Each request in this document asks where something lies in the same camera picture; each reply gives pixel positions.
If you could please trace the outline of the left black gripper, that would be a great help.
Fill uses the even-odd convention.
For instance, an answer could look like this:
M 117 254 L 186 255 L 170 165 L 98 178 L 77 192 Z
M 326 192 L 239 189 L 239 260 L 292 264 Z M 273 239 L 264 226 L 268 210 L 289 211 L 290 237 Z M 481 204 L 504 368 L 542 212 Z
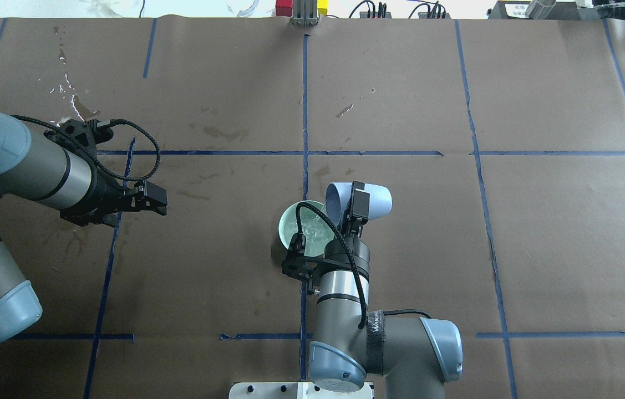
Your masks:
M 167 190 L 147 180 L 138 181 L 131 189 L 102 171 L 94 164 L 90 167 L 90 185 L 79 202 L 61 210 L 60 217 L 72 224 L 86 227 L 102 224 L 115 227 L 119 212 L 150 211 L 167 215 Z

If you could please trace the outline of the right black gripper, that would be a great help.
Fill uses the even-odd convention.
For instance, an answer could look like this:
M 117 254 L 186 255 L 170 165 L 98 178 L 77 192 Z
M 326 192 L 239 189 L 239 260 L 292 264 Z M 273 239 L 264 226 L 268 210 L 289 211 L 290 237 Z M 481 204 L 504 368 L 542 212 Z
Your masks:
M 370 249 L 360 239 L 364 224 L 369 220 L 370 192 L 365 183 L 351 182 L 350 198 L 341 227 L 325 219 L 336 240 L 327 243 L 323 253 L 323 274 L 333 271 L 350 272 L 359 278 L 370 277 Z

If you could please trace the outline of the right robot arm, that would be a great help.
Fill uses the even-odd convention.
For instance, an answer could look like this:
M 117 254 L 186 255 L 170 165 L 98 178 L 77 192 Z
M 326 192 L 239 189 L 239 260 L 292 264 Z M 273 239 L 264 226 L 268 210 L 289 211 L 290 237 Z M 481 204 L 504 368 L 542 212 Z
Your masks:
M 546 202 L 520 189 L 520 227 L 486 225 L 480 192 L 422 192 L 399 204 L 396 227 L 379 233 L 391 254 L 380 266 L 387 296 L 421 310 L 367 309 L 370 251 L 362 226 L 391 210 L 390 192 L 333 183 L 326 220 L 338 224 L 315 280 L 322 287 L 309 376 L 330 391 L 357 391 L 368 375 L 386 379 L 386 397 L 442 398 L 461 378 L 461 339 L 502 345 L 513 398 L 625 398 L 625 204 L 588 223 L 559 215 L 533 222 Z

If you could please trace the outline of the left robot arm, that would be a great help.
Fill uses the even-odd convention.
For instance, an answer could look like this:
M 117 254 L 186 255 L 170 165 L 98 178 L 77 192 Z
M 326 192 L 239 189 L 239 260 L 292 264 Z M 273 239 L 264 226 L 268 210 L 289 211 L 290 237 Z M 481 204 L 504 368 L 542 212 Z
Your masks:
M 154 162 L 142 176 L 117 173 L 98 147 L 116 127 L 141 133 L 153 146 Z M 125 212 L 167 214 L 167 192 L 151 179 L 162 162 L 155 137 L 132 121 L 68 119 L 57 123 L 0 112 L 0 228 L 26 222 L 35 207 L 80 227 L 115 227 Z M 43 316 L 33 283 L 0 233 L 0 344 L 31 328 Z

